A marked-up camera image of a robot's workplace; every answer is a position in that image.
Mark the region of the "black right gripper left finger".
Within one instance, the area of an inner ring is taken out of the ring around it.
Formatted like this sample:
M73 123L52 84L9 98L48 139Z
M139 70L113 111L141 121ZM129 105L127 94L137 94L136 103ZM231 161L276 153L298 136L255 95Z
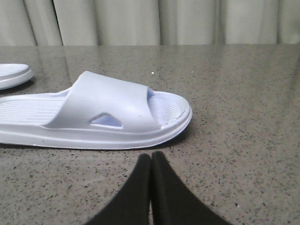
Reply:
M88 225L147 225L151 158L141 154L129 178L116 196Z

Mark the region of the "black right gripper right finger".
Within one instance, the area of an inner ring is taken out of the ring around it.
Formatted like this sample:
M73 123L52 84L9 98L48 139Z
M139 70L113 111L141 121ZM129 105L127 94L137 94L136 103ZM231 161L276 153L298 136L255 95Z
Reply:
M184 185L165 155L152 154L151 201L156 225L227 225Z

